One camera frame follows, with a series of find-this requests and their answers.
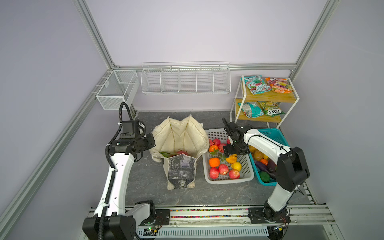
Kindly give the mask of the yellow orange mango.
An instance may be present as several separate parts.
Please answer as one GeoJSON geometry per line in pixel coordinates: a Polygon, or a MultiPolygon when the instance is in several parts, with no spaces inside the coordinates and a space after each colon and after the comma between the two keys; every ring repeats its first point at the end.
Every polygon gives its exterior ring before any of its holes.
{"type": "Polygon", "coordinates": [[[229,164],[234,164],[237,162],[237,160],[238,160],[238,156],[236,154],[230,155],[229,157],[226,158],[226,161],[229,164]]]}

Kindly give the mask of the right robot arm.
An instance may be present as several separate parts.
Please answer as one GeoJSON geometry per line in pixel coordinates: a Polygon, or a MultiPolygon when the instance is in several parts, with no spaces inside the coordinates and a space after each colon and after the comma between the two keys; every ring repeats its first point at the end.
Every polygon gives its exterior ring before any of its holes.
{"type": "Polygon", "coordinates": [[[235,122],[227,122],[225,118],[222,120],[231,142],[224,146],[226,157],[234,154],[247,155],[250,153],[249,146],[252,146],[270,157],[277,166],[277,184],[259,217],[268,223],[275,223],[280,219],[288,223],[285,218],[289,215],[287,203],[295,190],[310,176],[303,150],[279,144],[251,126],[240,127],[235,122]]]}

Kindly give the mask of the pink dragon fruit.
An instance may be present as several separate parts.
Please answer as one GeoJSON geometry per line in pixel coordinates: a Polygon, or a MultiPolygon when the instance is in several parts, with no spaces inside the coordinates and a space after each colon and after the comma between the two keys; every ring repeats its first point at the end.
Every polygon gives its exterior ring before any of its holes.
{"type": "Polygon", "coordinates": [[[172,157],[175,157],[175,156],[178,156],[178,155],[186,155],[186,156],[190,156],[190,154],[186,151],[182,151],[182,150],[178,150],[176,152],[160,152],[160,154],[165,157],[165,158],[172,158],[172,157]]]}

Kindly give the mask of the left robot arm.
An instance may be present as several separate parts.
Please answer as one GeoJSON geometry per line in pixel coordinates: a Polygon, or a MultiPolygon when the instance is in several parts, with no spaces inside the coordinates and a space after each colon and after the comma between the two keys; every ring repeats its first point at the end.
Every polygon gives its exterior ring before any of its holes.
{"type": "Polygon", "coordinates": [[[129,175],[134,163],[143,153],[155,147],[152,134],[146,133],[146,126],[140,120],[123,120],[123,109],[119,107],[119,128],[105,147],[109,172],[101,200],[94,215],[83,222],[83,232],[90,240],[132,240],[138,238],[137,227],[156,222],[153,201],[141,201],[129,211],[126,210],[126,192],[129,175]]]}

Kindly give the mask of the cream canvas grocery bag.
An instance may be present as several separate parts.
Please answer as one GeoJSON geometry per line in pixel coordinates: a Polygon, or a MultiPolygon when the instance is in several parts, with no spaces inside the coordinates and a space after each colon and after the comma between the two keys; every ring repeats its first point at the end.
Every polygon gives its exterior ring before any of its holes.
{"type": "Polygon", "coordinates": [[[197,161],[208,152],[209,139],[203,125],[192,116],[183,120],[167,118],[152,131],[156,146],[150,149],[152,159],[163,164],[167,189],[194,188],[197,161]],[[163,157],[160,152],[186,151],[190,156],[163,157]]]}

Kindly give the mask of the orange tangerine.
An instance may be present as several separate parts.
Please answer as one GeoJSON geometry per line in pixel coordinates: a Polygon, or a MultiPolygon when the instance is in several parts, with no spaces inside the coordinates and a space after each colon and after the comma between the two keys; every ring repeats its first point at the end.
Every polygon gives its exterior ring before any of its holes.
{"type": "Polygon", "coordinates": [[[217,168],[219,165],[220,165],[220,159],[219,158],[209,159],[209,166],[211,168],[217,168]]]}

